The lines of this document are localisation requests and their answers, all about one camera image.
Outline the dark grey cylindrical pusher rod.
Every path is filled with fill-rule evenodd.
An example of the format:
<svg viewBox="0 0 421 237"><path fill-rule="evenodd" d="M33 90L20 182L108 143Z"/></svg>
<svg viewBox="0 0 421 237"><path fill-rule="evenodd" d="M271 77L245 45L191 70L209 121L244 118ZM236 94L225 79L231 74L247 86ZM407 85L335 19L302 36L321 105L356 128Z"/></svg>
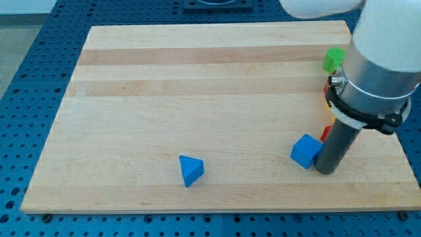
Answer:
<svg viewBox="0 0 421 237"><path fill-rule="evenodd" d="M314 160L315 169L321 174L334 173L359 133L336 119Z"/></svg>

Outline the black flange mount ring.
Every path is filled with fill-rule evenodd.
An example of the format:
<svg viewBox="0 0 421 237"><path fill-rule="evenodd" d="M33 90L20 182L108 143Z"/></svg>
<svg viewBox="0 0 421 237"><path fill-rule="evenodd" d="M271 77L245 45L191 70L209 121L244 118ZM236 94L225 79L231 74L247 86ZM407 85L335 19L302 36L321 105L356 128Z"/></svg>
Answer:
<svg viewBox="0 0 421 237"><path fill-rule="evenodd" d="M388 100L373 97L357 90L351 90L354 97L344 97L349 90L346 87L351 83L342 74L331 74L326 83L326 103L337 120L354 130L373 129L385 135L392 135L407 119L411 100L409 97L397 109L388 111Z"/></svg>

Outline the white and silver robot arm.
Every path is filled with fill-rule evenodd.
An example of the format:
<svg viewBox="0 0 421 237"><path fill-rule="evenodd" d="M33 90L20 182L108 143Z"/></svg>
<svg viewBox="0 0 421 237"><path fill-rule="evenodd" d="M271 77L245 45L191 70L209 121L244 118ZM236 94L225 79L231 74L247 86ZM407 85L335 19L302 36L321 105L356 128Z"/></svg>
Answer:
<svg viewBox="0 0 421 237"><path fill-rule="evenodd" d="M345 57L328 78L326 102L335 116L314 167L333 173L363 128L391 135L410 113L420 85L420 2L280 0L295 18L360 9Z"/></svg>

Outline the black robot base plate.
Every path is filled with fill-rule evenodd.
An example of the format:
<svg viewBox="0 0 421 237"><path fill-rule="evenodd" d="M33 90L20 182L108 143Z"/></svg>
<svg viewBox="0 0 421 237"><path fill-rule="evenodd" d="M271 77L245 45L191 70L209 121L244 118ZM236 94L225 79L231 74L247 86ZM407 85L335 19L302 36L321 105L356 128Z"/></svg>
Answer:
<svg viewBox="0 0 421 237"><path fill-rule="evenodd" d="M254 0L183 0L184 11L251 10Z"/></svg>

